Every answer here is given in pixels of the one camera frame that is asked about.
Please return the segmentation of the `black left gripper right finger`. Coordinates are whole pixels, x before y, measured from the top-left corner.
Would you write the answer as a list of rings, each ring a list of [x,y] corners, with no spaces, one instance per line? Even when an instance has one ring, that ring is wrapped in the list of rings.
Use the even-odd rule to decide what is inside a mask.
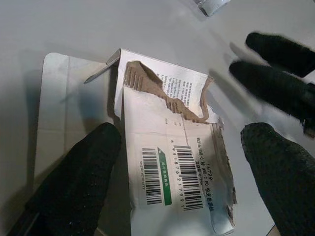
[[[281,236],[315,236],[315,158],[267,123],[240,133],[242,148]]]

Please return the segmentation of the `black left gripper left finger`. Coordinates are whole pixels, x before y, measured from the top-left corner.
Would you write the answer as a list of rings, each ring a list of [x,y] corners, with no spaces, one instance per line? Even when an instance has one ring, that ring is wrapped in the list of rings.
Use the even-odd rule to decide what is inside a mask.
[[[94,236],[122,141],[103,123],[46,177],[14,225],[14,236]]]

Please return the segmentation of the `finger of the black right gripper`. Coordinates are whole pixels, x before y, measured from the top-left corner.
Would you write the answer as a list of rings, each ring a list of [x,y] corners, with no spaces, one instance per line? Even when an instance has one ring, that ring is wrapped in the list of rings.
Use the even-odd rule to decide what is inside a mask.
[[[233,62],[229,72],[251,94],[298,119],[305,135],[315,137],[315,84],[246,61]]]
[[[281,35],[251,32],[246,45],[271,66],[306,77],[315,70],[315,51]]]

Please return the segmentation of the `torn white cardboard package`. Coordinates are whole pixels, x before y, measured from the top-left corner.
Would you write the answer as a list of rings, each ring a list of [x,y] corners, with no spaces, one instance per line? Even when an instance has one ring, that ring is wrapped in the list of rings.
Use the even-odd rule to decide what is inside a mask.
[[[233,175],[211,77],[119,49],[106,63],[44,58],[35,184],[104,122],[122,147],[95,236],[234,236]]]

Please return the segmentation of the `clear plastic bottle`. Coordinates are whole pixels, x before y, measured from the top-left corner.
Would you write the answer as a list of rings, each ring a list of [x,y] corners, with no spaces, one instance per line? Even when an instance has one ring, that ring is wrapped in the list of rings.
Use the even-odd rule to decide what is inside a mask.
[[[193,0],[201,12],[210,17],[227,5],[231,0]]]

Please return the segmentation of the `white table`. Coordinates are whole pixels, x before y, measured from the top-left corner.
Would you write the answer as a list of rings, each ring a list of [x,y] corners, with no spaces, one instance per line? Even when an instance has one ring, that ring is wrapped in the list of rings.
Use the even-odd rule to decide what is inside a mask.
[[[314,0],[231,0],[211,17],[190,0],[0,0],[0,236],[33,187],[44,57],[57,52],[107,61],[118,49],[210,74],[207,98],[224,120],[238,204],[236,236],[265,236],[273,226],[240,144],[249,122],[267,122],[315,155],[296,119],[247,93],[229,74],[252,31],[285,35],[315,49]]]

